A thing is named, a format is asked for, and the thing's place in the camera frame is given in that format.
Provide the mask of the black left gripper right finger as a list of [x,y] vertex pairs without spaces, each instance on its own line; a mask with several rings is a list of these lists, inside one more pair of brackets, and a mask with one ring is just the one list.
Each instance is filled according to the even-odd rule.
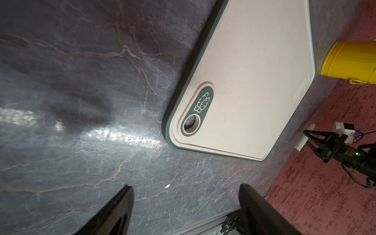
[[300,234],[249,184],[240,185],[239,203],[246,235]]

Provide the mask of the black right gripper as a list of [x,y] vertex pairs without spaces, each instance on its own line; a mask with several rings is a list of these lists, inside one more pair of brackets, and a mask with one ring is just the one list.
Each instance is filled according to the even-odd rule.
[[366,176],[376,176],[376,143],[361,145],[358,149],[343,144],[335,154],[333,144],[328,142],[334,132],[304,130],[303,134],[309,139],[307,146],[324,163],[334,158]]

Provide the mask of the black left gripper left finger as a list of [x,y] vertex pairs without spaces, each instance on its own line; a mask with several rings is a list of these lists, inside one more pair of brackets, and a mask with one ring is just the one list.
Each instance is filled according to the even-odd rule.
[[76,235],[126,235],[134,206],[134,190],[124,186]]

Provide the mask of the beige green-edged cutting board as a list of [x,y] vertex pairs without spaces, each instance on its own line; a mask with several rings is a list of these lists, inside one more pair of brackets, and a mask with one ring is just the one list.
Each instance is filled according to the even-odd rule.
[[162,123],[172,148],[263,161],[316,74],[309,1],[218,1]]

